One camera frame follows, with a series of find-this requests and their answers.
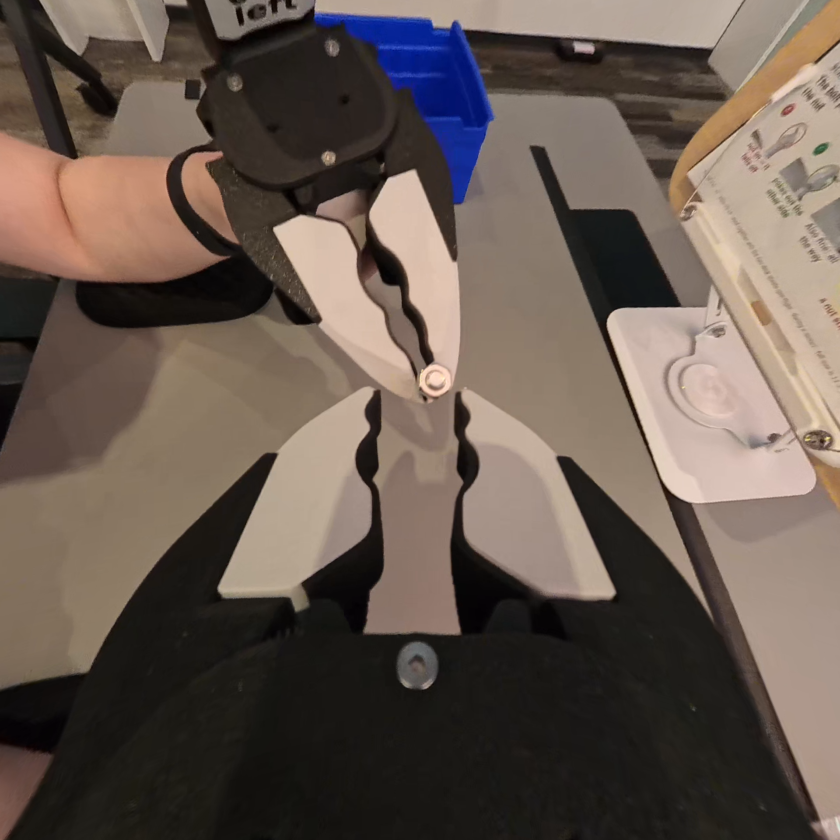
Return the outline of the person's left hand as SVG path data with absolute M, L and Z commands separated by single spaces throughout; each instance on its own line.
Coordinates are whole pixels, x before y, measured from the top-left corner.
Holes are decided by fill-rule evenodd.
M 193 211 L 228 242 L 238 245 L 230 226 L 219 188 L 208 166 L 221 158 L 219 152 L 195 151 L 184 161 L 181 183 Z

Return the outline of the silver hex bolt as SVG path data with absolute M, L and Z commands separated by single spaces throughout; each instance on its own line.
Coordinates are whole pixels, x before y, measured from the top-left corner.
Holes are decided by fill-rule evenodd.
M 454 378 L 442 364 L 429 364 L 417 377 L 419 395 L 426 403 L 442 398 L 452 389 Z

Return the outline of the printed instruction poster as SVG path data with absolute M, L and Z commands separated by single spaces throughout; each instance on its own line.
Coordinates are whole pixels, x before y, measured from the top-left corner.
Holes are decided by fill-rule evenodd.
M 826 402 L 839 386 L 838 47 L 689 170 L 716 234 Z

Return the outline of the black wrist rest pad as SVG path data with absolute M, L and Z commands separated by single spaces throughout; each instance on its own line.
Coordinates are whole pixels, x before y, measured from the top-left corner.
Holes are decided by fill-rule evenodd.
M 79 281 L 76 301 L 102 327 L 156 329 L 244 319 L 262 309 L 274 289 L 247 257 L 237 256 L 163 282 Z

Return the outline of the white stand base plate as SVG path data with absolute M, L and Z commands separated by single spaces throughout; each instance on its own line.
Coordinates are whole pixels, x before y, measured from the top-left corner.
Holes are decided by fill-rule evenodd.
M 659 478 L 692 505 L 801 497 L 816 472 L 728 311 L 621 308 L 606 329 Z

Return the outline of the dark teal office chair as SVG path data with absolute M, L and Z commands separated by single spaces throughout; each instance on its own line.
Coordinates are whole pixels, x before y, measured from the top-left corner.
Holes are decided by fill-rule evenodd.
M 50 277 L 1 276 L 1 341 L 39 339 L 57 288 Z

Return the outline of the blue divided plastic bin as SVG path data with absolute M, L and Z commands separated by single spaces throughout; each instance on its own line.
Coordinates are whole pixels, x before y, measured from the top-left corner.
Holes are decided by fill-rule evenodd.
M 373 45 L 395 89 L 408 89 L 448 163 L 455 204 L 462 204 L 494 120 L 485 82 L 458 22 L 428 18 L 316 13 L 323 26 L 343 24 Z

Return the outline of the black metal table frame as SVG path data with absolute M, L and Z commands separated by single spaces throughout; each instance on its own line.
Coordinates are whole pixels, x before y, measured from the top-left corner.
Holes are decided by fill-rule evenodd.
M 82 100 L 102 117 L 116 116 L 118 98 L 94 66 L 37 19 L 30 2 L 2 1 L 1 20 L 9 30 L 48 147 L 66 158 L 76 159 L 77 147 L 48 59 L 52 58 L 80 80 L 78 92 Z

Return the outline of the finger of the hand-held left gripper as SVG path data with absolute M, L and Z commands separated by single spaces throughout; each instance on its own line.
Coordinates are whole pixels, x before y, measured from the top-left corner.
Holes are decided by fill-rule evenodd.
M 360 278 L 360 250 L 346 224 L 299 215 L 273 228 L 316 309 L 320 330 L 364 373 L 389 392 L 428 403 L 410 360 L 387 328 L 385 313 Z
M 417 171 L 388 177 L 366 218 L 366 246 L 381 281 L 395 288 L 385 322 L 416 377 L 455 377 L 459 270 Z

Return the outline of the person's bare leg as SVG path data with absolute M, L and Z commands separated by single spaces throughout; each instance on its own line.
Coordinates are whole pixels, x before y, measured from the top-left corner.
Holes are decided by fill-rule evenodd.
M 1 838 L 10 834 L 42 781 L 53 756 L 1 745 Z

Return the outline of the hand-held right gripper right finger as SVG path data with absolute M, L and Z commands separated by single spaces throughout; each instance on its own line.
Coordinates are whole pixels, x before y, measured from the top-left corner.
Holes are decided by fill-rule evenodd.
M 528 594 L 609 602 L 615 585 L 559 457 L 475 391 L 456 400 L 453 551 Z

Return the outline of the person's left forearm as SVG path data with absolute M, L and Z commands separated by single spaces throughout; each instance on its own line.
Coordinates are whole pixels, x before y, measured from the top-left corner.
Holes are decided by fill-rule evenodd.
M 1 136 L 1 261 L 73 280 L 166 281 L 216 258 L 188 232 L 154 157 L 71 160 Z

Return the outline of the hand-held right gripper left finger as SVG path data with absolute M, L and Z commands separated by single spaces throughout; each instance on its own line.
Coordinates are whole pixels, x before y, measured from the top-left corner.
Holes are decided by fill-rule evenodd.
M 381 531 L 379 391 L 363 387 L 276 452 L 217 591 L 224 599 L 315 597 L 317 575 Z

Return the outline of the wooden document stand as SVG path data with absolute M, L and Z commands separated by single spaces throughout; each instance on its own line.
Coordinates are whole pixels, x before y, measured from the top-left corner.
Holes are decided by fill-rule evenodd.
M 690 169 L 730 138 L 799 69 L 820 61 L 836 46 L 838 2 L 828 2 L 769 63 L 733 94 L 689 142 L 670 183 L 670 201 L 674 210 L 680 211 L 694 189 L 689 179 Z M 815 467 L 817 478 L 837 507 L 838 454 L 814 452 L 802 444 L 801 437 L 810 430 L 825 429 L 838 438 L 838 402 L 826 402 L 802 368 L 778 324 L 755 294 L 741 263 L 713 229 L 707 205 L 701 201 L 695 215 L 682 224 L 710 273 L 723 307 L 733 317 L 734 325 L 782 413 Z

